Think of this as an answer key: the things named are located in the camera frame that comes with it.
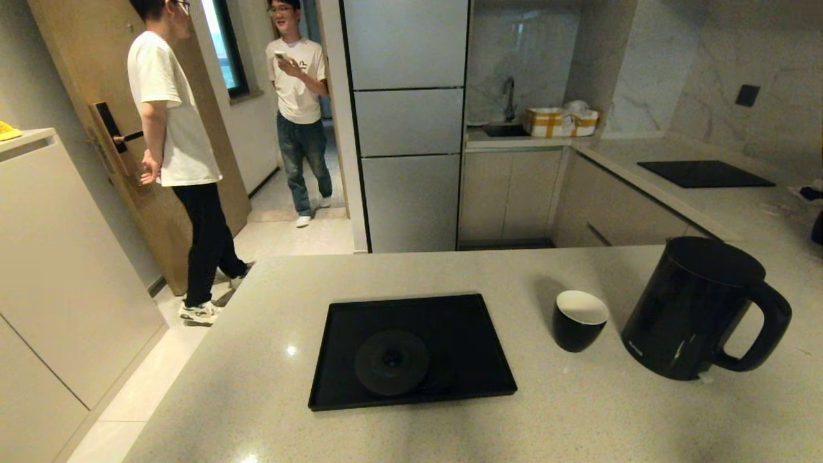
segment black cup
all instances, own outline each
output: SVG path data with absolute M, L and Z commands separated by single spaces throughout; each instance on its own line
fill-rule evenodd
M 592 345 L 608 318 L 606 304 L 587 292 L 563 291 L 555 299 L 551 333 L 557 345 L 580 352 Z

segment black kettle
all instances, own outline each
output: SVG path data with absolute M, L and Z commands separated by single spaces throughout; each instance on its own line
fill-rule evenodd
M 675 380 L 697 379 L 711 365 L 735 372 L 759 367 L 792 319 L 792 308 L 765 275 L 755 258 L 720 241 L 669 240 L 623 329 L 625 348 L 649 370 Z M 734 358 L 723 346 L 752 302 L 763 311 L 763 328 L 749 351 Z

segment cabinet door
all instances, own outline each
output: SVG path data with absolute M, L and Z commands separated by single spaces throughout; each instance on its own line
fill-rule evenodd
M 462 87 L 468 0 L 344 0 L 353 90 Z
M 560 152 L 514 152 L 509 199 L 503 225 L 504 240 L 545 238 L 551 196 L 555 190 Z
M 586 228 L 588 210 L 598 199 L 595 189 L 601 175 L 599 167 L 574 153 L 569 159 L 565 183 L 560 192 L 557 219 L 550 238 L 557 247 L 579 246 Z
M 460 152 L 463 89 L 358 91 L 363 157 Z
M 363 159 L 371 250 L 454 250 L 460 156 Z
M 460 241 L 496 241 L 503 236 L 512 155 L 475 152 L 464 156 Z
M 0 461 L 51 461 L 88 410 L 0 319 Z
M 89 409 L 165 324 L 59 137 L 0 163 L 0 312 Z
M 687 224 L 654 199 L 604 172 L 589 221 L 614 246 L 662 245 Z

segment wall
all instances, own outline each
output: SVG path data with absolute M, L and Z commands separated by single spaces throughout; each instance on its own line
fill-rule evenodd
M 565 101 L 584 100 L 608 112 L 629 42 L 638 0 L 592 0 L 583 5 Z M 604 119 L 598 127 L 605 126 Z
M 328 59 L 328 85 L 332 94 L 332 115 L 337 134 L 337 150 L 340 155 L 340 170 L 346 189 L 346 201 L 351 218 L 351 233 L 354 236 L 355 252 L 369 251 L 365 234 L 363 195 L 360 192 L 360 167 L 357 164 L 354 119 L 351 116 L 351 95 L 349 89 L 346 49 L 343 44 L 343 24 L 338 0 L 318 0 L 320 28 L 326 43 Z
M 606 132 L 665 132 L 700 42 L 705 0 L 638 0 Z
M 467 119 L 504 120 L 502 91 L 509 76 L 516 120 L 527 108 L 562 105 L 579 17 L 579 7 L 478 0 L 467 66 Z
M 274 34 L 265 2 L 229 1 L 229 8 L 249 86 L 262 92 L 246 101 L 232 104 L 229 98 L 202 4 L 192 8 L 192 20 L 240 176 L 246 193 L 251 193 L 282 166 L 277 145 L 277 94 L 268 80 L 265 57 L 266 45 L 274 40 Z
M 145 287 L 160 268 L 125 204 L 108 182 L 74 112 L 26 0 L 3 0 L 0 14 L 0 120 L 19 129 L 54 127 L 80 177 Z
M 672 130 L 821 175 L 823 2 L 713 0 Z M 760 86 L 751 108 L 742 84 Z

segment white t-shirt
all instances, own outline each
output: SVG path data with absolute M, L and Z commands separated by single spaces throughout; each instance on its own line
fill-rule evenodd
M 295 124 L 313 124 L 320 120 L 319 96 L 309 90 L 297 77 L 292 77 L 277 66 L 276 50 L 285 51 L 294 58 L 309 76 L 322 81 L 326 78 L 326 58 L 323 47 L 309 39 L 300 39 L 287 44 L 277 39 L 266 47 L 268 78 L 277 89 L 277 106 L 283 117 Z
M 128 82 L 134 104 L 167 101 L 169 108 L 163 166 L 163 186 L 204 185 L 223 178 L 200 119 L 192 87 L 174 51 L 158 34 L 140 34 L 128 51 Z

